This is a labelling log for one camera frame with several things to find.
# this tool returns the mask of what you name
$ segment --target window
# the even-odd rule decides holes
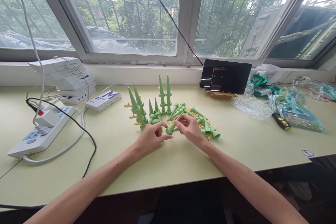
[[[96,53],[176,55],[177,30],[158,0],[74,0]],[[178,21],[179,0],[162,0]]]
[[[262,42],[261,34],[266,34],[267,25],[276,21],[285,2],[202,0],[195,53],[200,57],[259,58],[252,45]]]
[[[162,0],[183,37],[159,0],[25,2],[42,58],[200,65],[185,39],[201,61],[311,68],[336,50],[336,0]],[[19,0],[0,0],[0,43],[1,60],[34,60]]]
[[[46,0],[24,2],[37,49],[74,50]],[[20,0],[0,0],[0,48],[33,48]]]
[[[268,55],[313,61],[336,38],[336,0],[304,0]]]

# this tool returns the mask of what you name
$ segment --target power strip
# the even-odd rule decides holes
[[[62,110],[66,112],[69,116],[72,116],[76,112],[74,106],[64,107],[62,108]],[[60,121],[51,128],[48,134],[41,135],[38,130],[33,130],[23,140],[15,145],[7,153],[7,155],[13,158],[21,159],[22,156],[25,154],[30,155],[46,150],[69,120],[69,117],[67,117],[61,111],[58,112],[58,116],[61,118]]]

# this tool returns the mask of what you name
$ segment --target desk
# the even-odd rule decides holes
[[[148,112],[148,98],[154,104],[158,98],[157,86],[138,86],[139,94]],[[13,97],[22,96],[22,89],[12,88]],[[102,112],[88,110],[85,114],[86,129],[97,143],[97,152],[89,172],[102,166],[130,146],[141,133],[129,119],[130,108],[124,108],[130,99],[127,87],[118,86],[113,90],[121,93],[122,99]],[[309,163],[300,151],[308,149],[316,156],[336,153],[336,103],[321,102],[307,98],[307,106],[326,126],[326,133],[300,128],[284,131],[272,117],[259,121],[235,108],[229,100],[211,99],[197,86],[172,86],[172,103],[185,102],[187,107],[196,107],[217,127],[221,137],[211,140],[226,154],[237,159],[253,171]],[[20,122],[25,128],[31,125],[32,113],[16,111],[25,116]],[[7,126],[7,131],[16,134],[17,129]],[[80,133],[79,127],[69,121],[49,148],[32,155],[33,159],[50,157],[73,142]],[[102,195],[119,194],[136,190],[170,186],[180,183],[222,177],[223,174],[213,162],[197,147],[178,132],[174,139],[167,140],[157,151],[147,155],[123,172]],[[7,149],[17,141],[7,135]],[[30,165],[23,161],[0,179],[0,199],[3,204],[41,205],[47,204],[57,195],[77,182],[83,175],[93,144],[87,135],[62,156],[41,165]]]

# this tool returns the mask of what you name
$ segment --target stack of white boxes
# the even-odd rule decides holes
[[[64,59],[47,59],[43,60],[43,68],[45,72],[45,81],[51,86],[56,86],[57,91],[62,95],[59,100],[63,103],[78,104],[88,98],[89,84],[90,94],[96,92],[96,82],[92,75],[86,73],[86,70],[77,58],[64,57]],[[42,73],[42,67],[38,61],[31,62],[29,65],[38,73]]]

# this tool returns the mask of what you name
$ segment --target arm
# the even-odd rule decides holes
[[[164,122],[155,125],[147,124],[133,145],[71,186],[26,223],[73,223],[119,173],[162,141],[172,138],[171,135],[161,135],[161,126],[167,128]]]
[[[273,224],[308,222],[270,184],[237,160],[212,145],[201,133],[197,120],[184,114],[175,125],[193,144],[204,151],[238,191]]]

